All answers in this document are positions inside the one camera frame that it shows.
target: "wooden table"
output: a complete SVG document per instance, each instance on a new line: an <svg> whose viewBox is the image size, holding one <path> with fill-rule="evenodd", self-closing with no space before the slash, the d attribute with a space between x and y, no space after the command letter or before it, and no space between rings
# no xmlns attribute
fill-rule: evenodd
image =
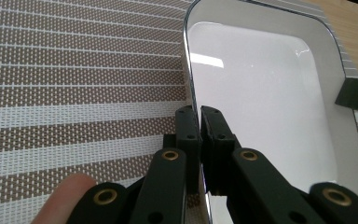
<svg viewBox="0 0 358 224"><path fill-rule="evenodd" d="M320 6L358 68L358 4L347 0L305 0Z"/></svg>

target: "woven fabric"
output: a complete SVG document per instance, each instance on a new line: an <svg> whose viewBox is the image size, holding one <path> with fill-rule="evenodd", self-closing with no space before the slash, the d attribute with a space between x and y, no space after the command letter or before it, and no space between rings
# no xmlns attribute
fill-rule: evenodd
<svg viewBox="0 0 358 224"><path fill-rule="evenodd" d="M324 16L297 0L279 4ZM29 223L73 173L124 186L145 175L186 104L189 5L0 0L0 223ZM189 199L187 223L200 223L199 203Z"/></svg>

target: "striped placemat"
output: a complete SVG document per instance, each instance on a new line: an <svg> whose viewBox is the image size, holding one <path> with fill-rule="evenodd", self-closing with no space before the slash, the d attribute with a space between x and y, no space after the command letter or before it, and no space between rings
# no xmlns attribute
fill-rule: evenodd
<svg viewBox="0 0 358 224"><path fill-rule="evenodd" d="M265 2L324 16L297 0ZM0 0L0 223L29 223L69 174L124 186L145 174L186 104L189 5ZM198 204L188 201L186 223L200 223Z"/></svg>

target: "wooden surface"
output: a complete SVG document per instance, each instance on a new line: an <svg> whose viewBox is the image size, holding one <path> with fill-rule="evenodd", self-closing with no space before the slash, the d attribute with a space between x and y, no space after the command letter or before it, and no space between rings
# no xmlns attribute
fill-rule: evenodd
<svg viewBox="0 0 358 224"><path fill-rule="evenodd" d="M319 5L358 68L358 4L347 0L304 0Z"/></svg>

